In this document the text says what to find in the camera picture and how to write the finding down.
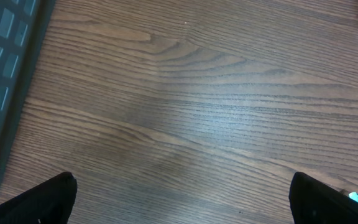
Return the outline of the teal snack packet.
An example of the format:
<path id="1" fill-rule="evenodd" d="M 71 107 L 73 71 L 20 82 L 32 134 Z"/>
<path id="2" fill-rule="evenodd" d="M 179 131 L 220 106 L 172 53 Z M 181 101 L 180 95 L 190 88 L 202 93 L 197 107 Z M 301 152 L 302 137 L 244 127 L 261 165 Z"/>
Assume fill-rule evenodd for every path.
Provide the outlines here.
<path id="1" fill-rule="evenodd" d="M 349 198 L 352 199 L 353 201 L 358 203 L 358 193 L 357 192 L 350 192 L 348 194 Z"/>

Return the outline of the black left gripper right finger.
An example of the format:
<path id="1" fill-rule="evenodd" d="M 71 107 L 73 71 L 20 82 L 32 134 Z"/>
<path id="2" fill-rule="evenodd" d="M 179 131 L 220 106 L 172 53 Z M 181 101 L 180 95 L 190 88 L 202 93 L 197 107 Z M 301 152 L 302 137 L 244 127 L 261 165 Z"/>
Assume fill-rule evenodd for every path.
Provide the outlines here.
<path id="1" fill-rule="evenodd" d="M 358 224 L 358 203 L 304 172 L 296 172 L 289 191 L 295 224 Z"/>

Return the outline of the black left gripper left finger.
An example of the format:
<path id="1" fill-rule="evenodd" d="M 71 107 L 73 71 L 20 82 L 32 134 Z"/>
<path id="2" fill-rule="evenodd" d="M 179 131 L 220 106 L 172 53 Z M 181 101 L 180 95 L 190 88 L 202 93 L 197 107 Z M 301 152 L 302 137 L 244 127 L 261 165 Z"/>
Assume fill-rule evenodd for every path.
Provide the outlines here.
<path id="1" fill-rule="evenodd" d="M 76 179 L 62 172 L 0 204 L 0 224 L 67 224 L 76 193 Z"/>

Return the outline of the grey plastic mesh basket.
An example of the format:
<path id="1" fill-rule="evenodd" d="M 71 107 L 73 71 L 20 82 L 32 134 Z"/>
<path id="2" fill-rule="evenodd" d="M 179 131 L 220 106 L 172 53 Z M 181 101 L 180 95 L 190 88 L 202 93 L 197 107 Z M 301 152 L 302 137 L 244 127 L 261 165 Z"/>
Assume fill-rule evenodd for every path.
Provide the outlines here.
<path id="1" fill-rule="evenodd" d="M 0 186 L 55 0 L 0 0 Z"/>

